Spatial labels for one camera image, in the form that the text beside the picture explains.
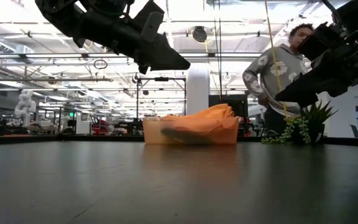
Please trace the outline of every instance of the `orange cloth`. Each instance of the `orange cloth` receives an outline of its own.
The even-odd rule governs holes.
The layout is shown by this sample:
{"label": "orange cloth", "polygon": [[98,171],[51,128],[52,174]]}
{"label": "orange cloth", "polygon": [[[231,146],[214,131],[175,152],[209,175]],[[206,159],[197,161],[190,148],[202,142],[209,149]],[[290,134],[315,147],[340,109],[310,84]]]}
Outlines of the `orange cloth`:
{"label": "orange cloth", "polygon": [[206,136],[214,142],[225,142],[227,134],[237,136],[238,118],[228,104],[212,106],[199,113],[188,116],[166,116],[169,128],[176,131],[188,131],[199,136]]}

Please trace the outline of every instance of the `potted plant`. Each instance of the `potted plant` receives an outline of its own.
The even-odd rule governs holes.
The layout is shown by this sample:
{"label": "potted plant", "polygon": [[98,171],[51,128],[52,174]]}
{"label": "potted plant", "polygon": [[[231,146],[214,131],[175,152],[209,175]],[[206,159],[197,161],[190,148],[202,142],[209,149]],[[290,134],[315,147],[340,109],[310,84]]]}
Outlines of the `potted plant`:
{"label": "potted plant", "polygon": [[321,101],[318,106],[313,104],[310,108],[301,110],[300,116],[287,119],[287,127],[281,136],[275,138],[263,138],[264,144],[283,144],[285,142],[294,142],[296,144],[317,143],[324,133],[324,122],[334,115],[333,107],[328,107],[329,102],[321,107]]}

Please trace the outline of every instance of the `chair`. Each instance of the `chair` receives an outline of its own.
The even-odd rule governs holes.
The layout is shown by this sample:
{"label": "chair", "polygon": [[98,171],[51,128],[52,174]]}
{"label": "chair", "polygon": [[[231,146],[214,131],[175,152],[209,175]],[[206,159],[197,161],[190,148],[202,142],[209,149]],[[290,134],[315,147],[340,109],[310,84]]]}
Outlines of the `chair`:
{"label": "chair", "polygon": [[358,138],[358,130],[357,130],[357,127],[353,124],[350,124],[351,128],[352,128],[352,131],[353,131],[353,134],[354,134],[354,137],[355,138]]}

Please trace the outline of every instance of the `metal frame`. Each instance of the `metal frame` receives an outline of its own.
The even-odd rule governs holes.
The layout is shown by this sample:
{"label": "metal frame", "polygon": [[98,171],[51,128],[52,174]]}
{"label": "metal frame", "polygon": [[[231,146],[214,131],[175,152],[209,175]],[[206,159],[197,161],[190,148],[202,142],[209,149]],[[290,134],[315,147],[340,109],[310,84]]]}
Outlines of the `metal frame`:
{"label": "metal frame", "polygon": [[[142,80],[146,80],[146,82],[142,85],[141,88],[139,88],[139,81],[142,81]],[[153,80],[155,82],[169,82],[170,80],[174,80],[178,85],[179,83],[177,82],[177,80],[182,80],[185,82],[185,86],[184,87],[181,87],[178,89],[178,91],[184,91],[185,93],[185,97],[184,97],[184,100],[185,100],[185,115],[186,115],[186,78],[168,78],[168,77],[157,77],[157,78],[141,78],[139,77],[136,81],[136,121],[139,120],[139,90],[141,90],[150,80]]]}

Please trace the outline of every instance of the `white robot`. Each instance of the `white robot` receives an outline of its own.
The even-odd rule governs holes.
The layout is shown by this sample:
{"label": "white robot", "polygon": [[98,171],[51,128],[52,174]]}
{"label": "white robot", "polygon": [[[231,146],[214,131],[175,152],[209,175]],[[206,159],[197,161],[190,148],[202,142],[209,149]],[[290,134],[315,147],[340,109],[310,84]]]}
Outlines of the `white robot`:
{"label": "white robot", "polygon": [[30,113],[34,113],[37,109],[35,101],[31,100],[33,91],[22,90],[22,94],[19,95],[19,102],[15,107],[15,117],[23,119],[23,127],[30,125]]}

